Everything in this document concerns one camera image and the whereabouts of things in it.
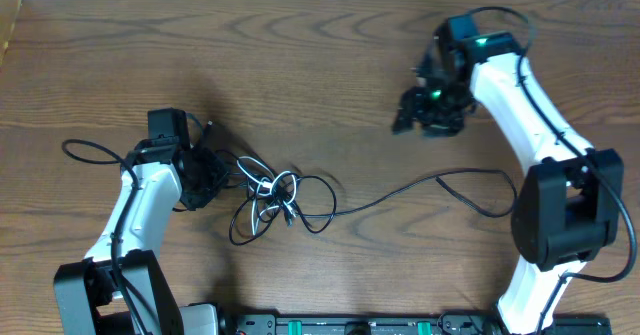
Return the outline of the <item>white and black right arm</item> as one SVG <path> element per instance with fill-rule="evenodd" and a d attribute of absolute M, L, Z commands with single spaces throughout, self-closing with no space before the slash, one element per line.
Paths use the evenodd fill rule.
<path fill-rule="evenodd" d="M 528 46 L 507 31 L 481 33 L 472 13 L 446 19 L 434 33 L 401 97 L 392 130 L 420 127 L 432 137 L 461 132 L 485 108 L 524 173 L 509 215 L 519 259 L 488 332 L 540 334 L 569 283 L 615 241 L 631 219 L 622 201 L 624 165 L 576 132 L 537 82 Z"/>

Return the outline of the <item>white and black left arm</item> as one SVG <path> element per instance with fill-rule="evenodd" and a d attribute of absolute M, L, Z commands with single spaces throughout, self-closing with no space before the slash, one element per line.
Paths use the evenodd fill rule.
<path fill-rule="evenodd" d="M 200 146 L 139 148 L 113 160 L 122 186 L 105 229 L 82 261 L 54 277 L 64 332 L 218 333 L 215 306 L 179 306 L 157 257 L 175 205 L 205 207 L 227 184 L 228 167 Z"/>

